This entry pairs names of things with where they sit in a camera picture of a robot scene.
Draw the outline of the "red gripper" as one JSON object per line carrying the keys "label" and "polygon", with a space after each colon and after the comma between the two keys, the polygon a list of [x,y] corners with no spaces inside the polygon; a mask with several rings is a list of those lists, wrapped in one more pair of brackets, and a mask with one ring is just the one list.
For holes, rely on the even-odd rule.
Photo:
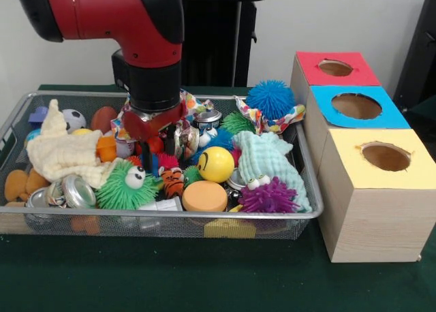
{"label": "red gripper", "polygon": [[[187,108],[184,101],[181,101],[175,107],[162,112],[144,112],[129,106],[121,117],[125,131],[130,138],[139,141],[147,141],[155,137],[163,129],[167,128],[165,139],[165,153],[175,155],[175,131],[176,124],[187,114]],[[141,142],[142,148],[142,165],[144,170],[153,173],[153,154],[147,142]]]}

